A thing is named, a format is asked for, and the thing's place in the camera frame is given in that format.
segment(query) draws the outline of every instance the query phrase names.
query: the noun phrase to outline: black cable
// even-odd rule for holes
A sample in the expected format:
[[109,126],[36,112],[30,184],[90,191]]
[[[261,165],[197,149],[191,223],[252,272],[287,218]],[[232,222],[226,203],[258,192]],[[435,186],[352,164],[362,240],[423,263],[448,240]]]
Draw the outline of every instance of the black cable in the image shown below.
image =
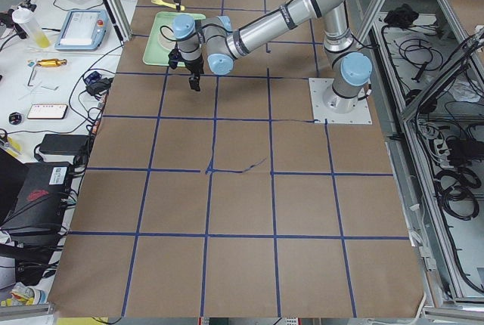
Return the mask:
[[385,29],[388,29],[388,28],[390,28],[390,25],[382,26],[381,31],[380,31],[381,37],[383,39],[383,44],[385,45],[386,55],[388,57],[390,65],[392,66],[392,70],[395,73],[395,77],[396,77],[397,81],[399,82],[400,93],[402,94],[403,97],[405,97],[406,93],[403,91],[403,88],[405,87],[408,91],[410,91],[411,89],[410,89],[410,87],[408,87],[408,85],[405,82],[403,82],[402,78],[400,78],[399,71],[396,69],[395,63],[393,63],[392,52],[390,51],[389,46],[388,46],[388,42],[385,39]]
[[21,227],[2,227],[2,231],[6,231],[7,233],[9,231],[19,231],[20,229],[27,229],[27,228],[47,228],[47,229],[57,229],[59,228],[59,231],[64,230],[66,232],[68,232],[69,230],[67,229],[67,227],[64,227],[62,224],[58,224],[58,223],[33,223],[33,224],[29,224],[29,225],[23,225]]
[[24,212],[26,212],[27,210],[33,208],[34,206],[37,206],[38,204],[41,204],[43,202],[45,202],[46,200],[52,198],[52,197],[57,197],[57,196],[60,196],[60,195],[66,195],[66,196],[70,196],[69,193],[64,193],[64,192],[57,192],[57,193],[48,193],[46,195],[42,195],[41,197],[35,199],[35,200],[32,200],[28,205],[24,206],[22,209],[19,209],[18,211],[16,212],[13,212],[11,215],[9,215],[3,222],[2,224],[0,224],[0,227],[3,228],[3,226],[5,224],[7,224],[9,221],[11,221],[12,219],[16,218],[18,215],[21,215],[23,214]]
[[12,135],[12,134],[20,134],[20,133],[26,133],[26,134],[43,134],[43,133],[49,133],[49,134],[59,134],[59,135],[72,134],[75,130],[77,130],[79,127],[81,127],[82,125],[84,125],[84,122],[86,122],[86,121],[87,121],[87,119],[85,119],[80,124],[78,124],[75,128],[73,128],[72,130],[67,131],[67,132],[59,132],[59,131],[52,131],[52,130],[41,130],[41,131],[19,130],[19,131],[9,132],[8,134],[9,135]]
[[163,32],[163,29],[168,29],[170,32],[173,33],[173,29],[170,26],[168,26],[168,25],[162,25],[162,26],[160,26],[160,34],[163,36],[163,38],[165,38],[169,42],[186,42],[187,40],[189,40],[189,39],[193,38],[194,36],[196,36],[199,33],[200,30],[203,30],[203,29],[207,28],[208,26],[214,26],[216,28],[220,28],[220,29],[224,30],[227,34],[232,33],[231,30],[228,30],[228,29],[224,28],[223,26],[220,26],[220,25],[214,24],[214,23],[208,23],[208,24],[205,24],[205,25],[201,26],[199,30],[195,30],[189,36],[185,36],[184,38],[181,38],[181,39],[171,39],[171,38],[169,38],[168,36],[165,35],[165,33]]
[[83,76],[83,77],[82,77],[82,79],[84,79],[84,80],[85,80],[85,77],[84,77],[84,76],[85,76],[85,75],[86,75],[88,72],[91,72],[92,70],[100,70],[100,71],[102,71],[102,72],[107,72],[107,73],[110,73],[110,74],[115,75],[115,72],[113,72],[112,70],[105,70],[104,68],[91,68],[91,69],[86,70],[86,71],[84,72],[84,74],[82,75],[82,76]]
[[[416,41],[417,44],[409,44],[409,45],[406,45],[404,48],[402,47],[405,43],[413,42],[413,41]],[[424,40],[424,39],[411,38],[411,39],[407,39],[407,40],[403,41],[400,45],[396,44],[396,46],[399,49],[400,56],[404,60],[409,62],[412,66],[414,66],[418,69],[421,69],[424,66],[424,64],[430,65],[434,61],[434,58],[435,58],[434,52],[437,53],[437,56],[440,58],[440,63],[433,68],[425,68],[424,71],[433,72],[433,71],[439,70],[440,67],[444,63],[444,56],[442,55],[442,53],[440,51],[436,50],[435,48],[427,47],[425,45],[422,45],[422,43],[430,44],[430,42],[428,42],[427,40]],[[430,54],[430,60],[428,62],[423,62],[423,63],[414,62],[410,58],[408,58],[408,55],[407,55],[408,52],[412,52],[412,51],[427,51]]]
[[4,40],[6,38],[10,38],[12,36],[12,33],[14,32],[15,30],[12,29],[6,36],[4,36],[3,38],[0,38],[0,40]]
[[[451,72],[455,67],[459,66],[460,65],[460,69],[456,70],[454,72],[454,74],[447,80],[447,82],[444,82],[444,84],[441,85],[440,89],[437,90],[437,92],[434,92],[432,95],[429,95],[429,97],[424,97],[419,103],[418,103],[418,106],[417,106],[417,109],[416,109],[416,114],[415,114],[415,117],[414,117],[414,126],[415,128],[418,128],[418,125],[417,125],[417,121],[418,121],[418,117],[420,115],[420,110],[422,108],[422,105],[423,104],[426,104],[428,100],[432,99],[433,97],[437,97],[439,96],[439,94],[446,88],[446,83],[448,84],[448,82],[450,82],[451,80],[455,79],[457,76],[459,76],[462,72],[466,71],[468,69],[468,60],[470,58],[470,55],[476,51],[477,49],[479,49],[480,47],[482,46],[482,44],[479,44],[479,43],[473,43],[464,53],[463,55],[458,59],[456,60],[447,70],[444,70],[442,71],[442,73],[440,74],[440,76],[438,76],[436,79],[434,79],[434,82],[433,84],[430,86],[428,92],[432,91],[432,89],[434,87],[436,87],[441,79],[446,76],[449,72]],[[449,62],[450,60],[447,59],[446,62],[444,62],[444,64],[442,65],[442,68],[447,66],[447,62]]]
[[445,214],[443,212],[443,208],[440,207],[440,214],[442,216],[442,221],[444,222],[444,228],[445,232],[447,233],[448,241],[450,242],[451,249],[452,249],[452,255],[454,257],[454,262],[457,265],[457,270],[462,277],[462,280],[474,291],[477,291],[478,293],[481,293],[484,295],[484,289],[478,287],[475,283],[473,283],[471,280],[469,280],[467,274],[465,273],[464,269],[462,268],[461,264],[461,259],[459,258],[459,253],[458,253],[458,248],[455,245],[455,240],[454,236],[452,236],[452,232],[450,231],[450,227],[447,222],[447,218],[445,217]]
[[455,49],[450,53],[450,55],[447,57],[445,62],[442,64],[442,67],[445,67],[448,62],[454,57],[454,54],[456,54],[460,49],[462,49],[474,36],[468,36],[466,39],[464,39]]
[[12,36],[10,36],[9,38],[7,38],[7,40],[5,40],[2,44],[2,46],[0,46],[0,51],[3,51],[3,48],[5,47],[5,45],[11,41],[13,38],[15,38],[16,36],[18,36],[18,33],[15,33],[13,34]]
[[122,317],[120,317],[118,320],[113,321],[112,323],[110,323],[109,321],[101,320],[99,317],[92,317],[92,320],[97,321],[98,323],[103,323],[105,325],[114,325],[115,323],[119,323],[122,320]]
[[82,106],[82,108],[84,109],[85,112],[87,112],[88,116],[89,116],[89,111],[88,111],[88,108],[84,105],[84,103],[81,101],[81,96],[83,94],[87,93],[86,90],[84,91],[81,91],[78,95],[77,95],[77,101],[80,103],[80,105]]
[[115,47],[115,48],[111,49],[110,51],[108,51],[108,52],[104,53],[103,55],[101,55],[101,56],[100,56],[100,57],[99,57],[99,58],[98,58],[98,59],[97,59],[97,60],[96,60],[96,61],[95,61],[93,64],[91,64],[91,66],[90,66],[90,67],[89,67],[87,70],[85,70],[85,72],[84,72],[84,73],[83,73],[83,74],[82,74],[82,75],[81,75],[81,76],[80,76],[80,77],[77,79],[76,84],[74,85],[74,87],[73,87],[72,91],[70,92],[70,95],[69,95],[69,100],[68,100],[68,102],[69,102],[69,106],[70,106],[70,109],[71,109],[71,110],[72,110],[74,113],[76,113],[77,115],[81,116],[81,117],[82,117],[82,118],[83,118],[85,121],[91,122],[91,120],[89,119],[89,117],[88,117],[88,116],[86,117],[86,116],[84,116],[82,113],[80,113],[79,111],[77,111],[76,109],[74,109],[74,108],[73,108],[73,106],[72,106],[72,103],[71,103],[71,102],[72,102],[72,99],[73,99],[74,91],[76,90],[77,85],[78,85],[78,84],[81,82],[81,80],[82,80],[82,81],[84,81],[84,79],[85,79],[85,77],[84,77],[84,76],[85,76],[85,74],[86,74],[87,72],[90,72],[90,71],[94,70],[94,69],[93,69],[93,67],[94,67],[96,64],[98,64],[98,63],[99,63],[99,62],[100,62],[102,59],[104,59],[104,58],[105,58],[105,57],[106,57],[108,54],[112,53],[112,52],[113,52],[113,51],[115,51],[116,49],[122,48],[123,46],[124,46],[123,44],[118,45],[117,47]]
[[[448,72],[450,72],[451,70],[453,70],[460,62],[456,62],[454,64],[452,64],[451,67],[449,67],[447,70],[445,70],[439,77],[437,77],[433,84],[430,86],[430,90],[433,89],[433,87],[435,87],[437,84],[440,83],[441,79],[443,76],[445,76]],[[458,70],[457,72],[454,73],[453,76],[451,76],[449,78],[448,81],[451,81],[453,80],[455,77],[457,77],[459,74],[461,74],[461,72]],[[440,94],[440,92],[436,92],[434,93],[433,95],[435,96],[438,96]],[[427,146],[425,145],[425,138],[423,137],[422,133],[420,132],[420,129],[419,129],[419,124],[418,124],[418,117],[420,115],[420,111],[422,110],[422,105],[425,104],[429,99],[431,99],[431,97],[423,97],[423,99],[418,103],[417,105],[417,109],[416,109],[416,113],[415,113],[415,116],[414,116],[414,119],[413,119],[413,124],[414,124],[414,127],[415,127],[415,131],[417,133],[417,141],[419,142],[419,145],[421,146],[423,152],[425,153],[425,159],[427,161],[427,165],[429,167],[429,170],[431,171],[432,173],[432,176],[435,177],[435,171],[433,169],[433,164],[435,162],[435,160],[433,160],[431,157],[431,154],[427,152]]]
[[361,50],[363,48],[375,50],[375,49],[378,49],[380,47],[379,45],[366,45],[366,44],[363,44],[362,42],[360,42],[358,40],[358,38],[356,38],[356,36],[353,33],[351,34],[351,36],[353,37],[354,40],[356,40],[357,43],[359,43],[361,45],[361,48],[359,50]]
[[26,248],[26,249],[35,249],[37,248],[38,250],[43,250],[43,249],[48,249],[50,251],[61,251],[63,249],[63,245],[57,245],[57,246],[42,246],[42,245],[39,245],[39,244],[26,244],[24,243],[23,245],[23,248]]
[[103,2],[101,0],[101,2],[99,4],[92,5],[89,8],[83,8],[83,9],[79,9],[79,8],[69,8],[69,9],[65,9],[65,8],[62,8],[61,6],[57,5],[57,0],[54,0],[54,2],[52,2],[52,4],[53,4],[53,6],[55,6],[58,9],[61,9],[62,11],[71,11],[71,10],[89,10],[89,9],[96,8],[98,6],[101,6],[103,4]]

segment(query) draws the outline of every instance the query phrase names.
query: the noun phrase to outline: cardboard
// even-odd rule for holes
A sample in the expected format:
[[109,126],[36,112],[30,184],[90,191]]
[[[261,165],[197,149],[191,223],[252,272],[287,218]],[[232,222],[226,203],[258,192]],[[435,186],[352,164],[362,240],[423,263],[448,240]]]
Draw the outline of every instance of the cardboard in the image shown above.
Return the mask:
[[[238,27],[277,1],[183,4]],[[136,118],[103,119],[49,296],[61,315],[414,316],[421,277],[380,127],[329,126],[332,172],[311,122],[304,78],[334,76],[323,28],[203,76],[202,92],[187,70],[144,65],[147,38],[126,44],[107,113]]]

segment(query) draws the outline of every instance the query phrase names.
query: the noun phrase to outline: electronic device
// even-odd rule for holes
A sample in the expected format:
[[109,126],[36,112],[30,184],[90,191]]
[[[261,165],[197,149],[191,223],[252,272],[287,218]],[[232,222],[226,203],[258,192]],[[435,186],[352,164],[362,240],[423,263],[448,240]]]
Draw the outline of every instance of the electronic device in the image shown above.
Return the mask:
[[[47,264],[53,250],[39,246],[56,246],[65,209],[61,200],[72,182],[73,171],[68,162],[23,164],[0,150],[0,221],[2,229],[10,230],[16,246],[0,244],[0,257],[15,260],[15,281],[27,286],[36,285],[45,269],[25,268],[21,262]],[[0,283],[11,281],[1,278]]]
[[46,134],[39,151],[47,155],[79,155],[85,152],[88,135]]
[[22,115],[18,112],[12,112],[10,115],[8,115],[8,122],[11,125],[18,125],[22,122]]
[[91,95],[102,94],[111,88],[113,78],[101,78],[98,81],[85,86],[85,90]]
[[40,234],[56,234],[60,230],[65,211],[61,200],[67,198],[73,169],[68,162],[28,162],[24,165],[28,168],[27,176],[2,229],[13,239],[21,235],[17,240],[36,244],[42,240],[38,238],[43,237]]
[[0,150],[0,222],[15,206],[29,169],[6,151]]
[[105,10],[69,11],[55,48],[59,51],[93,51],[103,41],[108,22]]
[[27,119],[63,119],[66,112],[66,104],[33,104]]
[[471,164],[471,160],[484,159],[484,142],[452,138],[446,141],[450,149],[448,156],[452,166]]

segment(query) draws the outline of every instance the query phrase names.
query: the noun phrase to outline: yellow liquid bottle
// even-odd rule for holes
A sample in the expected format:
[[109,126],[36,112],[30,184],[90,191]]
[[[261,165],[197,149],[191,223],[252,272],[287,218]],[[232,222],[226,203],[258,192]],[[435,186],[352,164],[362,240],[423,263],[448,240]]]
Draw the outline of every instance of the yellow liquid bottle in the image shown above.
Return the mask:
[[43,32],[35,34],[33,40],[40,48],[47,48],[51,44]]

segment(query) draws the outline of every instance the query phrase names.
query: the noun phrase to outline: yellow fork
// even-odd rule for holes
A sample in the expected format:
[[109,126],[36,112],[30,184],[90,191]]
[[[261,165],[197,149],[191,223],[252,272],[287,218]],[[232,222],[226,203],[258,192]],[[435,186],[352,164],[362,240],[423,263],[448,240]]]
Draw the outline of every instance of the yellow fork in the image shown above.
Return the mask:
[[[176,9],[175,4],[170,4],[169,2],[164,2],[163,0],[151,0],[153,4],[167,6],[168,8]],[[185,11],[185,6],[180,5],[180,11]]]

